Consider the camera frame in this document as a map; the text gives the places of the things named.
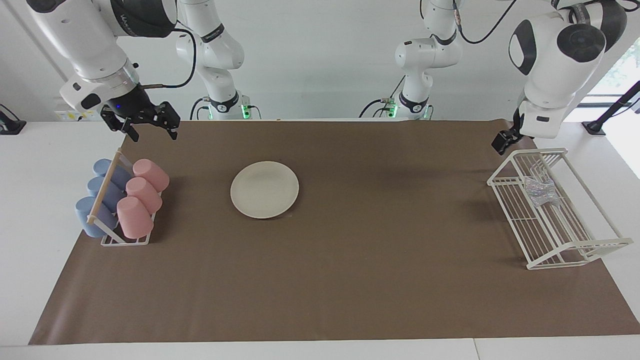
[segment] white plate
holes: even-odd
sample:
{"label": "white plate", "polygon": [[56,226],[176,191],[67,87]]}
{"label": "white plate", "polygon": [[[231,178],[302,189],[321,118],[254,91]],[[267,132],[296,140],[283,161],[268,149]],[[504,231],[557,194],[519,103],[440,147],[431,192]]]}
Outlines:
{"label": "white plate", "polygon": [[298,178],[287,166],[274,161],[242,169],[231,184],[231,201],[252,218],[272,218],[287,211],[298,197]]}

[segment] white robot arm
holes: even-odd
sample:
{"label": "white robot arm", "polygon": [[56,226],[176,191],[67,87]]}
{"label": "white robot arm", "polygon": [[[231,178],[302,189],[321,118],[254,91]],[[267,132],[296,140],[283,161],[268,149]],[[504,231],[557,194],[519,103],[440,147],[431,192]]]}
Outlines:
{"label": "white robot arm", "polygon": [[[463,2],[458,0],[458,7]],[[452,0],[430,0],[425,8],[424,25],[431,32],[429,38],[412,39],[396,49],[396,63],[406,75],[404,87],[394,99],[399,117],[421,118],[433,86],[433,78],[426,71],[453,66],[462,58]]]}
{"label": "white robot arm", "polygon": [[[75,74],[60,94],[77,111],[107,104],[111,130],[137,141],[131,125],[160,126],[176,139],[180,117],[168,102],[153,105],[117,36],[166,37],[175,27],[174,0],[27,0],[36,23]],[[125,119],[120,122],[115,115]]]}
{"label": "white robot arm", "polygon": [[[218,17],[214,0],[179,0],[185,15],[185,25],[198,36],[196,72],[209,93],[209,112],[216,120],[247,118],[249,99],[236,89],[229,70],[238,69],[244,62],[244,50]],[[178,55],[191,61],[193,46],[190,39],[178,39]]]}
{"label": "white robot arm", "polygon": [[499,154],[524,136],[554,138],[575,94],[627,26],[616,0],[594,0],[523,20],[509,43],[513,65],[528,77],[514,126],[492,145]]}

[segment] clear plastic wrap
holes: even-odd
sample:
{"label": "clear plastic wrap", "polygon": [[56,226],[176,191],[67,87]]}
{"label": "clear plastic wrap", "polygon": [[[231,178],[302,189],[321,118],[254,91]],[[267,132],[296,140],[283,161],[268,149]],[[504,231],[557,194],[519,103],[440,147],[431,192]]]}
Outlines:
{"label": "clear plastic wrap", "polygon": [[551,178],[547,178],[546,181],[541,183],[534,177],[525,177],[524,188],[527,195],[531,198],[531,202],[537,208],[548,202],[555,206],[560,205],[560,198],[556,192],[556,184]]}

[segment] cup rack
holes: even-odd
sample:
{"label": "cup rack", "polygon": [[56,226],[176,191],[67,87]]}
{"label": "cup rack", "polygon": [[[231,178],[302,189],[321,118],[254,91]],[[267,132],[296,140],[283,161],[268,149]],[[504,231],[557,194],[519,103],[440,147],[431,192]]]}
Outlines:
{"label": "cup rack", "polygon": [[[513,151],[487,180],[507,217],[529,270],[581,266],[633,241],[624,238],[566,158],[566,149]],[[552,168],[570,169],[618,238],[597,240],[576,211]],[[557,201],[535,206],[525,179],[554,184]]]}
{"label": "cup rack", "polygon": [[[129,239],[129,238],[126,238],[124,235],[118,234],[116,232],[116,231],[121,232],[121,230],[119,230],[120,222],[116,223],[115,230],[111,230],[97,216],[98,210],[100,208],[100,204],[102,203],[102,200],[104,199],[104,195],[107,192],[107,184],[109,183],[109,181],[111,181],[111,178],[113,177],[113,173],[116,169],[116,166],[118,165],[121,165],[122,167],[124,167],[124,169],[126,169],[128,172],[133,174],[133,164],[122,154],[122,148],[118,148],[118,150],[116,151],[116,154],[113,156],[113,159],[111,160],[111,165],[107,170],[107,174],[104,176],[105,180],[102,183],[102,186],[100,187],[100,191],[98,191],[98,196],[96,196],[95,198],[95,202],[93,203],[91,212],[87,216],[87,223],[89,223],[90,225],[95,224],[97,227],[101,228],[106,233],[106,235],[103,236],[100,241],[100,244],[104,247],[146,245],[149,243],[149,238],[151,237],[151,233],[149,233],[149,235],[143,238]],[[156,213],[151,214],[151,221],[155,221],[155,219],[156,219]]]}

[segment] pink cup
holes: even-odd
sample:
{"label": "pink cup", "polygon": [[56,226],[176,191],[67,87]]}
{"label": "pink cup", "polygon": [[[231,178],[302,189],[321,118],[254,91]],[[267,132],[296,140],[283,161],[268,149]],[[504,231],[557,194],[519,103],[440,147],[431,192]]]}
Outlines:
{"label": "pink cup", "polygon": [[154,228],[147,208],[133,196],[118,201],[118,220],[124,236],[129,239],[143,238]]}
{"label": "pink cup", "polygon": [[127,195],[137,197],[150,214],[162,206],[162,198],[144,177],[134,177],[127,182]]}
{"label": "pink cup", "polygon": [[136,161],[133,164],[133,174],[144,177],[156,189],[156,192],[163,192],[169,186],[169,175],[149,159]]}

